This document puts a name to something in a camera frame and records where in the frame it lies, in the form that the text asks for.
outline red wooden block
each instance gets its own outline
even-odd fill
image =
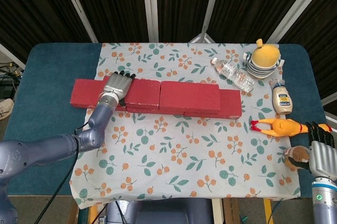
[[[140,109],[158,110],[160,85],[161,82],[158,80],[133,80],[125,97],[126,106]]]
[[[129,113],[142,113],[142,114],[159,114],[159,115],[184,115],[183,111],[173,113],[172,111],[157,110],[157,109],[141,109],[134,107],[127,107]]]
[[[221,106],[221,110],[217,114],[185,112],[184,116],[238,119],[242,115],[240,91],[220,89],[220,106]]]
[[[126,107],[122,107],[120,104],[116,107],[116,111],[126,111]]]
[[[103,86],[102,81],[76,79],[70,103],[79,108],[95,107]]]
[[[106,83],[108,82],[109,78],[110,78],[110,76],[104,76],[104,78],[103,78],[103,86],[106,85]]]
[[[163,81],[159,108],[173,114],[179,111],[216,114],[220,111],[219,86]]]

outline rubber chicken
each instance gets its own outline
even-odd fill
[[[256,127],[257,123],[270,124],[272,126],[272,129],[259,129]],[[332,131],[331,127],[328,124],[319,124],[318,126],[323,128],[325,131]],[[292,119],[277,118],[252,120],[251,130],[260,131],[261,133],[275,137],[295,136],[299,133],[308,133],[308,127],[306,125],[297,123]]]

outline cable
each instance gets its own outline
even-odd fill
[[[269,216],[269,219],[268,219],[267,224],[269,224],[269,222],[270,222],[270,220],[271,220],[271,218],[272,218],[272,216],[273,216],[273,212],[275,211],[275,209],[279,206],[279,204],[280,204],[281,202],[282,202],[282,201],[277,202],[276,206],[274,206],[272,212],[270,213],[270,216]]]
[[[118,207],[118,211],[120,212],[121,219],[122,219],[122,223],[123,223],[123,224],[127,224],[127,222],[126,222],[126,220],[125,220],[125,217],[124,217],[124,215],[123,215],[123,213],[122,213],[122,210],[121,210],[120,204],[118,204],[118,202],[117,202],[117,201],[115,201],[115,202],[116,202],[116,205],[117,205],[117,207]]]
[[[35,224],[38,224],[40,222],[40,220],[42,219],[43,215],[45,214],[45,212],[47,211],[47,209],[49,208],[49,206],[52,204],[53,200],[55,199],[56,195],[58,194],[59,190],[62,188],[63,184],[65,183],[65,181],[67,180],[68,176],[73,172],[73,169],[75,167],[77,158],[78,158],[78,150],[79,150],[79,143],[76,137],[74,137],[74,139],[76,140],[76,155],[73,161],[72,166],[70,167],[67,175],[65,175],[65,177],[63,178],[62,182],[60,183],[60,185],[58,186],[58,188],[56,189],[56,191],[54,192],[53,196],[50,198],[50,200],[48,201],[47,205],[45,206],[45,208],[42,210],[42,212],[40,213],[40,215],[37,217],[36,221],[34,222]]]
[[[12,84],[13,84],[14,90],[16,91],[16,87],[14,86],[14,79],[12,79]]]
[[[105,206],[103,207],[102,211],[99,212],[99,214],[96,216],[96,218],[94,219],[93,222],[91,222],[91,224],[94,224],[95,221],[99,218],[99,216],[103,213],[104,209],[106,208],[107,204],[105,204]]]
[[[78,127],[78,128],[75,128],[74,129],[74,134],[77,135],[77,131],[83,127],[85,127],[87,124],[88,124],[89,121],[87,121],[85,124],[83,124],[82,126]]]

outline table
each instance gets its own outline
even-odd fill
[[[80,126],[84,122],[85,110],[70,106],[71,90],[76,78],[95,77],[101,47],[101,44],[63,43],[35,46],[27,62],[5,140],[32,141],[70,133],[74,127]],[[280,45],[280,50],[287,62],[283,76],[294,104],[301,104],[303,97],[308,99],[301,107],[295,106],[289,118],[301,122],[325,122],[307,53],[299,45]],[[306,136],[294,137],[292,144],[307,145]],[[71,162],[63,160],[30,168],[9,183],[9,194],[51,195],[59,183],[57,179],[61,180]],[[300,171],[299,176],[301,195],[309,197],[313,178],[307,171]],[[60,194],[69,195],[69,187],[63,187]]]
[[[103,44],[95,79],[116,69],[138,78],[219,84],[237,89],[219,75],[210,60],[217,56],[246,70],[243,53],[256,45],[240,44]],[[85,208],[112,199],[147,200],[199,197],[299,195],[297,172],[283,164],[288,137],[267,138],[250,131],[250,120],[274,118],[269,81],[282,78],[280,67],[241,92],[243,115],[237,120],[115,113],[104,145],[84,153],[70,183],[73,197]],[[92,109],[87,111],[89,120]]]

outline robotic arm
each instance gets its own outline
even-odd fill
[[[79,135],[62,134],[35,142],[5,141],[0,143],[0,224],[17,222],[17,211],[7,196],[11,178],[29,166],[45,165],[99,148],[104,131],[119,100],[123,99],[136,75],[115,72],[104,87],[104,92],[88,120],[90,129]]]
[[[310,170],[315,177],[312,182],[312,200],[316,224],[337,223],[337,149],[332,135],[316,123],[306,124],[309,133],[309,162],[289,161],[300,168]]]

